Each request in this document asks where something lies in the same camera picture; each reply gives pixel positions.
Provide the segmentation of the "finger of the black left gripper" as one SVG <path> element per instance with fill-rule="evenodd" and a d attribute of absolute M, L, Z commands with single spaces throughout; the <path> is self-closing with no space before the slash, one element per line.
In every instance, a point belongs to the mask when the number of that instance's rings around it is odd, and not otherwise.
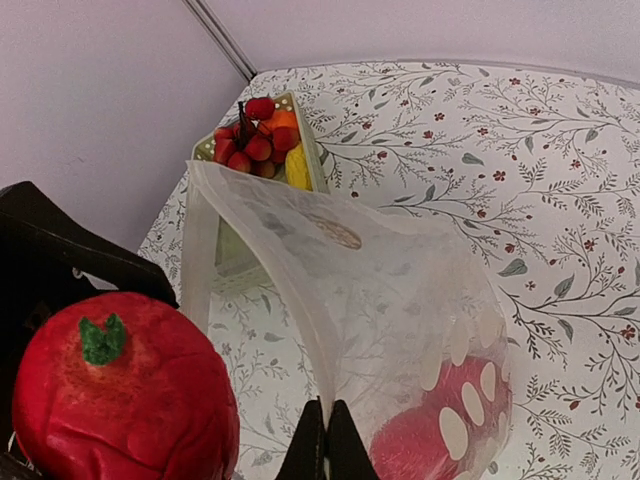
<path fill-rule="evenodd" d="M 87 275 L 178 305 L 157 264 L 83 228 L 30 181 L 2 188 L 1 348 L 16 347 L 38 306 L 55 313 L 100 294 Z"/>

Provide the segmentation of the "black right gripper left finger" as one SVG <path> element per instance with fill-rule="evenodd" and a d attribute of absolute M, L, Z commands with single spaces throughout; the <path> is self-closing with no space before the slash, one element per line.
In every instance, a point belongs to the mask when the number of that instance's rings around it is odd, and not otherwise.
<path fill-rule="evenodd" d="M 291 438 L 277 480 L 324 478 L 325 426 L 321 403 L 309 400 Z"/>

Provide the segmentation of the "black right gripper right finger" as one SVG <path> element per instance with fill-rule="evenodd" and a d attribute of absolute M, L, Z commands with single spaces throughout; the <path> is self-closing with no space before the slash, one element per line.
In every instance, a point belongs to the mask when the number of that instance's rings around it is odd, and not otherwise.
<path fill-rule="evenodd" d="M 379 479 L 343 400 L 336 400 L 332 407 L 327 429 L 327 459 L 328 479 Z"/>

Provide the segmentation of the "red pomegranate back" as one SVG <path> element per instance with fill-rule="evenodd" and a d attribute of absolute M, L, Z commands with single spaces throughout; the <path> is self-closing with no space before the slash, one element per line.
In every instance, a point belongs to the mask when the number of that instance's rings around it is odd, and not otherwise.
<path fill-rule="evenodd" d="M 373 437 L 370 458 L 381 479 L 477 479 L 507 438 L 509 383 L 488 359 L 446 361 L 421 403 Z"/>

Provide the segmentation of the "red pomegranate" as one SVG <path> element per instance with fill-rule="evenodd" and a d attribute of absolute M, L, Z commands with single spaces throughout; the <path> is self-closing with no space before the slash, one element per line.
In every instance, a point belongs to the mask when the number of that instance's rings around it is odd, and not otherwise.
<path fill-rule="evenodd" d="M 488 359 L 446 361 L 421 403 L 373 437 L 370 458 L 381 479 L 477 479 L 507 438 L 509 383 Z"/>
<path fill-rule="evenodd" d="M 12 423 L 52 479 L 229 479 L 239 456 L 223 358 L 178 310 L 130 292 L 73 304 L 36 331 Z"/>

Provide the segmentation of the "clear dotted zip top bag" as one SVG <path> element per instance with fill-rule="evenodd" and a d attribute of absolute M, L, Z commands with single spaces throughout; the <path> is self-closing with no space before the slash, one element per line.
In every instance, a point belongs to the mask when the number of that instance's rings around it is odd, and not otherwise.
<path fill-rule="evenodd" d="M 282 227 L 254 242 L 305 345 L 324 418 L 343 400 L 370 458 L 374 435 L 421 403 L 446 361 L 495 362 L 509 383 L 506 322 L 482 266 L 436 218 L 385 215 L 325 193 L 293 190 Z M 182 285 L 202 330 L 214 295 Z"/>

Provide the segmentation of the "red pomegranate front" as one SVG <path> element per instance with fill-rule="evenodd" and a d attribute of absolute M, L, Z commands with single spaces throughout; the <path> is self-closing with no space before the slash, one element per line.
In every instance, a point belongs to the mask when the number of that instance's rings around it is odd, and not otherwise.
<path fill-rule="evenodd" d="M 52 479 L 229 479 L 239 456 L 223 358 L 178 310 L 130 292 L 73 304 L 36 331 L 12 423 Z"/>

